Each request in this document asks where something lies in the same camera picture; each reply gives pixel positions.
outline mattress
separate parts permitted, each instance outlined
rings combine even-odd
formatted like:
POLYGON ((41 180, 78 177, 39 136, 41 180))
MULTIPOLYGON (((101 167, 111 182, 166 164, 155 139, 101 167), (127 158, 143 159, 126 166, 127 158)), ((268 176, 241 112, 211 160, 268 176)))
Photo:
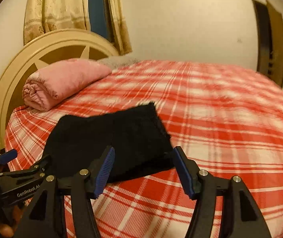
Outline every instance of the mattress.
MULTIPOLYGON (((283 91, 239 66, 142 61, 113 71, 49 112, 19 107, 6 129, 5 148, 18 157, 10 169, 29 168, 65 114, 92 116, 154 101, 188 158, 214 176, 239 175, 254 197, 272 237, 283 237, 283 91)), ((175 169, 108 184, 92 201, 102 237, 184 237, 195 202, 183 192, 175 169)), ((217 198, 211 237, 220 228, 217 198)), ((69 237, 75 231, 65 197, 69 237)))

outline ribbed blue pad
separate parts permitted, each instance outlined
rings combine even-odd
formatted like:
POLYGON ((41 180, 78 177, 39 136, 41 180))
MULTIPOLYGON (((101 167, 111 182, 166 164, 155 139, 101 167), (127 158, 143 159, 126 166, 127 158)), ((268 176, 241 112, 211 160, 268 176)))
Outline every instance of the ribbed blue pad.
POLYGON ((185 166, 185 163, 183 162, 179 151, 174 148, 173 150, 173 157, 172 160, 174 162, 174 166, 176 167, 183 191, 185 194, 189 196, 189 198, 192 198, 194 196, 194 190, 192 186, 192 177, 189 173, 187 167, 185 166))
POLYGON ((0 155, 0 164, 5 165, 11 160, 14 160, 18 156, 18 152, 15 149, 9 150, 8 152, 0 155))
POLYGON ((115 149, 111 147, 95 179, 94 195, 96 198, 103 193, 109 174, 113 168, 114 161, 115 161, 115 149))

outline metal screw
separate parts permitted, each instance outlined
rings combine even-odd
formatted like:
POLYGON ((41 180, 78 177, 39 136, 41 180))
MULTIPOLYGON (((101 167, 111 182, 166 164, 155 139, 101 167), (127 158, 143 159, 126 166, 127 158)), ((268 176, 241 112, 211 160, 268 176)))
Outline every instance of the metal screw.
POLYGON ((89 171, 87 169, 80 170, 80 175, 81 176, 86 176, 88 173, 89 173, 89 171))
POLYGON ((200 174, 201 176, 207 176, 207 175, 208 175, 208 171, 202 169, 202 170, 199 171, 199 174, 200 174))
POLYGON ((47 180, 47 181, 53 181, 53 180, 54 180, 54 176, 48 176, 48 177, 46 178, 46 180, 47 180))
POLYGON ((239 176, 234 176, 233 181, 234 182, 240 182, 242 179, 239 176))

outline rolled pink blanket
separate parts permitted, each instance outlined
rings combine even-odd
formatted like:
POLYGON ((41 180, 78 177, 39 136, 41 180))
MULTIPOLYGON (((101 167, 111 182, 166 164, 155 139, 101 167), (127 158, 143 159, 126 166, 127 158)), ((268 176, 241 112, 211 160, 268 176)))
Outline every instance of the rolled pink blanket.
POLYGON ((111 72, 109 67, 93 60, 55 62, 29 76, 23 86, 22 97, 26 105, 49 111, 62 100, 111 72))

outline beige curtain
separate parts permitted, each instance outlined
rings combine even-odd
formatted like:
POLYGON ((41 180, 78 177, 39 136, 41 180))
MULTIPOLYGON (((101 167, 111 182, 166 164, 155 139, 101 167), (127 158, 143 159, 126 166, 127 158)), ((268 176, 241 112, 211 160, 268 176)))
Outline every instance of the beige curtain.
POLYGON ((56 29, 90 30, 88 0, 28 0, 24 17, 24 44, 56 29))
POLYGON ((120 0, 108 0, 114 30, 115 47, 121 55, 132 52, 126 21, 123 17, 120 0))

